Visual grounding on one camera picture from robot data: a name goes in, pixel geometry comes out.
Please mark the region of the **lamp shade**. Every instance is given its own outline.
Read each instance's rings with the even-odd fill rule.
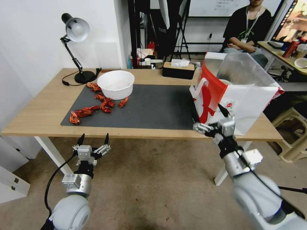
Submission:
[[[62,15],[62,21],[65,23],[68,38],[74,42],[85,40],[90,33],[90,26],[83,19],[73,18],[70,14],[65,13]]]

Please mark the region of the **person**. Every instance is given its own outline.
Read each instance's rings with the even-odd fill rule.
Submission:
[[[248,6],[236,10],[230,17],[223,35],[222,51],[247,52],[264,67],[267,59],[256,44],[264,40],[270,29],[271,13],[261,5],[263,0],[249,2]]]

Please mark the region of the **red and white paper bag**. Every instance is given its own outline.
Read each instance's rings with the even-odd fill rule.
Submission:
[[[212,59],[224,59],[217,76],[206,67]],[[190,92],[201,123],[222,119],[217,106],[221,104],[235,116],[235,134],[245,135],[269,102],[284,91],[249,54],[208,52]]]

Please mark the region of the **desk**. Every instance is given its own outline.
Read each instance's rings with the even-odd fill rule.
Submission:
[[[296,67],[294,65],[294,61],[296,60],[296,58],[294,58],[294,57],[292,57],[292,58],[283,58],[282,55],[283,55],[284,51],[271,47],[268,44],[268,42],[266,42],[266,41],[258,42],[257,44],[262,48],[262,50],[266,54],[265,56],[269,57],[269,61],[268,61],[267,65],[264,68],[266,71],[268,71],[268,69],[272,65],[274,59],[277,58],[278,60],[280,60],[282,63],[284,63],[291,70],[295,69],[300,74],[307,75],[307,68],[302,69],[302,68],[298,68],[298,67]]]
[[[106,133],[109,133],[110,138],[211,140],[194,130],[61,126],[60,123],[84,87],[68,87],[62,84],[61,79],[75,71],[76,69],[62,69],[1,134],[34,136],[57,166],[65,161],[48,137],[80,137],[85,133],[86,137],[104,138]],[[197,81],[197,79],[166,78],[162,76],[161,70],[129,69],[126,71],[135,76],[135,84],[191,85]],[[73,75],[67,80],[72,82]],[[280,141],[282,137],[264,114],[261,114],[249,132],[244,136],[237,136],[237,139],[251,143],[251,141]],[[61,170],[64,174],[72,173],[68,165]],[[225,174],[224,169],[219,173],[220,177],[217,181],[224,179],[227,176]]]

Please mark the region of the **crayfish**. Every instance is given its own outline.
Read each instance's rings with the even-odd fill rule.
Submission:
[[[77,114],[74,111],[70,111],[70,113],[71,113],[71,115],[69,117],[70,123],[75,124],[75,125],[80,124],[80,120],[79,120]]]
[[[94,111],[99,110],[99,105],[95,105],[92,107],[85,107],[80,110],[71,111],[71,115],[69,117],[69,121],[72,124],[78,125],[80,124],[79,118],[87,117],[93,115]]]
[[[93,115],[94,111],[99,110],[99,106],[95,105],[93,107],[85,107],[81,110],[75,110],[78,117],[87,117]]]
[[[100,108],[101,108],[101,110],[103,111],[103,112],[105,112],[105,113],[112,113],[112,110],[109,108],[109,107],[107,107],[109,104],[109,101],[104,101],[101,105],[100,105]]]
[[[114,108],[115,103],[113,102],[111,98],[105,97],[102,93],[95,95],[94,98],[99,99],[102,102],[102,104],[100,105],[100,108],[103,112],[112,113],[112,110],[109,107]]]
[[[129,97],[126,97],[123,101],[120,101],[120,103],[118,104],[118,107],[122,108],[125,106],[125,104],[127,103]]]
[[[101,88],[97,85],[97,83],[90,83],[89,82],[89,83],[86,84],[86,86],[89,87],[89,88],[93,88],[91,90],[94,91],[94,92],[101,91]]]

